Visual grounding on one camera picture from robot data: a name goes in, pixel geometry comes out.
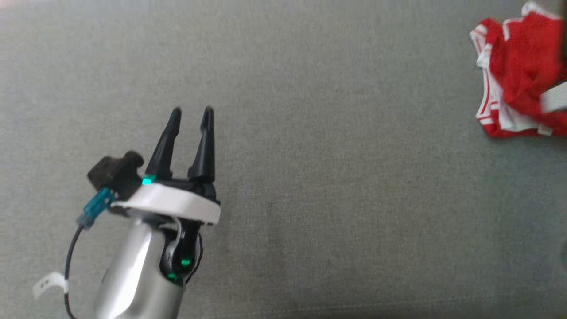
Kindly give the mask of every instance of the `blue cable connector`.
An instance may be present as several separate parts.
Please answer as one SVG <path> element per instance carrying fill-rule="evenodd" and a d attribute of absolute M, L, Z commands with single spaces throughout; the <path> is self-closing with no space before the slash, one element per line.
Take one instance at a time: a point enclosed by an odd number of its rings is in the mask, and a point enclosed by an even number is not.
<path fill-rule="evenodd" d="M 95 219 L 104 212 L 115 200 L 110 188 L 102 188 L 83 208 L 83 213 L 77 218 L 77 224 L 85 229 L 91 228 Z"/>

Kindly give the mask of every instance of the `red and white garment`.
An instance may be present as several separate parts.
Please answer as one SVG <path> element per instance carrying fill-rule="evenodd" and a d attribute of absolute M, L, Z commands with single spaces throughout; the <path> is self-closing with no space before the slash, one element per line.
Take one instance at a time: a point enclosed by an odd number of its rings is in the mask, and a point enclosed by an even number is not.
<path fill-rule="evenodd" d="M 484 77 L 476 118 L 492 137 L 567 135 L 567 113 L 545 113 L 540 104 L 567 74 L 558 58 L 562 20 L 533 2 L 522 16 L 485 19 L 470 33 Z"/>

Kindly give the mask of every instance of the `black wire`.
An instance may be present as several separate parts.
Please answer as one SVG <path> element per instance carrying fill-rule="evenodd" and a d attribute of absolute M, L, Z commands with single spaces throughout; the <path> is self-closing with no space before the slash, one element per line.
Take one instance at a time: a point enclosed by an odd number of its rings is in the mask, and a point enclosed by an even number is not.
<path fill-rule="evenodd" d="M 69 252 L 67 253 L 67 261 L 65 262 L 66 281 L 69 281 L 69 268 L 71 267 L 71 257 L 73 256 L 73 250 L 75 250 L 75 244 L 77 243 L 77 239 L 79 238 L 79 235 L 83 231 L 83 228 L 84 228 L 83 225 L 79 225 L 79 228 L 77 228 L 77 231 L 75 232 L 75 236 L 73 236 L 73 239 L 71 240 L 71 245 L 69 246 Z M 67 292 L 66 294 L 64 294 L 63 298 L 65 302 L 65 311 L 67 311 L 67 314 L 71 319 L 77 319 L 71 312 L 71 308 L 69 308 L 69 293 Z"/>
<path fill-rule="evenodd" d="M 197 272 L 197 269 L 199 269 L 199 265 L 201 264 L 201 259 L 203 258 L 203 238 L 201 237 L 201 233 L 199 233 L 198 236 L 199 236 L 199 258 L 197 258 L 197 263 L 195 264 L 195 268 L 193 268 L 193 270 L 185 280 L 185 285 L 189 283 L 191 277 L 193 277 L 195 272 Z"/>

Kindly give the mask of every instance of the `green led indicator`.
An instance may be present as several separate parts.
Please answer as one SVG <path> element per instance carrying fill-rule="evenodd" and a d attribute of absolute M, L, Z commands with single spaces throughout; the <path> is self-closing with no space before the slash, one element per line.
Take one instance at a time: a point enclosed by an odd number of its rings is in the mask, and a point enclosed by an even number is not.
<path fill-rule="evenodd" d="M 142 185 L 151 184 L 155 180 L 156 177 L 157 176 L 155 176 L 155 175 L 144 176 L 144 178 L 142 178 Z"/>

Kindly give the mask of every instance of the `clothing tag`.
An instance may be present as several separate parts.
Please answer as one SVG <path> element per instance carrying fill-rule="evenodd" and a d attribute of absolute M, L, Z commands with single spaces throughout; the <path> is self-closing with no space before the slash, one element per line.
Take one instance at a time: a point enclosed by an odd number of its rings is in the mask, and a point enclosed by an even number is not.
<path fill-rule="evenodd" d="M 543 125 L 543 124 L 539 124 L 538 134 L 545 135 L 545 136 L 551 136 L 551 134 L 553 134 L 553 130 L 551 128 Z"/>
<path fill-rule="evenodd" d="M 47 289 L 55 286 L 63 288 L 63 293 L 69 292 L 69 282 L 65 280 L 65 277 L 59 272 L 52 272 L 33 285 L 33 296 L 37 299 Z"/>

